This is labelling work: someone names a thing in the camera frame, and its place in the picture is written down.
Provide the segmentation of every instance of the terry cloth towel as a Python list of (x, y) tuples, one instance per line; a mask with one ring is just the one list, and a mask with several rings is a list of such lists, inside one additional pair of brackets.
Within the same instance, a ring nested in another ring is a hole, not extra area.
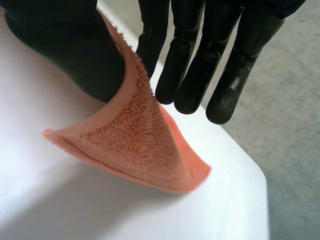
[(64, 129), (48, 129), (44, 137), (114, 175), (172, 193), (193, 190), (211, 167), (191, 149), (153, 96), (138, 56), (101, 15), (124, 59), (122, 86), (93, 116)]

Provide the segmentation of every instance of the white surface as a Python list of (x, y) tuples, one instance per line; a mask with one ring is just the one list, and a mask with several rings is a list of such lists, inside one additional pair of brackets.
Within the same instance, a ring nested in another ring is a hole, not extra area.
[[(137, 40), (107, 12), (135, 47)], [(220, 126), (206, 120), (202, 108), (181, 115), (165, 107), (213, 168), (187, 195), (85, 166), (46, 142), (41, 137), (46, 128), (79, 122), (102, 105), (20, 43), (0, 14), (1, 240), (268, 239), (262, 171)], [(155, 79), (161, 69), (158, 65)]]

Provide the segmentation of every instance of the towel fiber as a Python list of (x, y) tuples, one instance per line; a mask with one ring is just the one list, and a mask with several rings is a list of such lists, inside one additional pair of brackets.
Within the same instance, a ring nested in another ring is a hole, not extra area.
[(172, 193), (196, 188), (209, 174), (172, 117), (153, 96), (147, 73), (121, 34), (104, 18), (125, 65), (123, 83), (83, 122), (43, 135), (87, 164)]

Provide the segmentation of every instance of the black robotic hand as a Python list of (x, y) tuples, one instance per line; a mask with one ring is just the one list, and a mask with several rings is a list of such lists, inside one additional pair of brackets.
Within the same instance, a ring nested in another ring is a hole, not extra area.
[(10, 30), (107, 103), (124, 79), (124, 61), (96, 10), (97, 0), (0, 0)]
[[(265, 44), (305, 0), (171, 0), (174, 37), (155, 90), (162, 104), (174, 102), (183, 114), (194, 113), (208, 88), (231, 32), (239, 27), (232, 52), (206, 108), (207, 118), (224, 124), (232, 116), (247, 78)], [(170, 0), (139, 0), (143, 33), (137, 53), (152, 76), (167, 36)], [(200, 21), (204, 23), (195, 48)]]

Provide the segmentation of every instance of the gray carpet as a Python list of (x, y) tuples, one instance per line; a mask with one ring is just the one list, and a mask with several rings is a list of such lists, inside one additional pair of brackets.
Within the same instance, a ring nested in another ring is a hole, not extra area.
[[(104, 0), (138, 36), (138, 0)], [(308, 0), (263, 49), (223, 128), (263, 170), (273, 240), (320, 239), (320, 1)], [(164, 62), (174, 28), (160, 56)], [(230, 44), (202, 104), (216, 86)]]

